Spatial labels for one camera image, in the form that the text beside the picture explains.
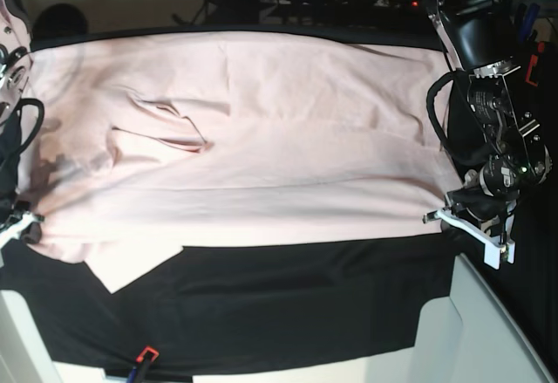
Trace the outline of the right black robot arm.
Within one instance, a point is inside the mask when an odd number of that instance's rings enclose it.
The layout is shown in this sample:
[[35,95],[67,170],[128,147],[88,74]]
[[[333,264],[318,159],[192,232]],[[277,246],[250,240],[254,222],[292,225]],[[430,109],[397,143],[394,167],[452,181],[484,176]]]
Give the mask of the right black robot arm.
[[31,22],[22,0],[1,0],[1,245],[43,217],[19,196],[20,163],[44,120],[44,104],[27,99]]

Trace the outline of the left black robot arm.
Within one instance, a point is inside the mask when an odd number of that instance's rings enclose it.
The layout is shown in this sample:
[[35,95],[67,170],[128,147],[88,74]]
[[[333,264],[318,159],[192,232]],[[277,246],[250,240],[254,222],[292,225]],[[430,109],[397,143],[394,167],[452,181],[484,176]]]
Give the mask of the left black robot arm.
[[[514,214],[519,202],[542,184],[552,159],[536,119],[532,71],[525,49],[536,16],[510,17],[510,0],[425,0],[428,17],[444,48],[448,71],[429,89],[426,110],[442,147],[466,167],[463,185],[446,194],[443,208],[424,222],[442,221],[479,241],[487,265],[512,263]],[[435,99],[447,84],[457,87],[466,110],[479,127],[483,145],[469,154],[457,151],[440,125]]]

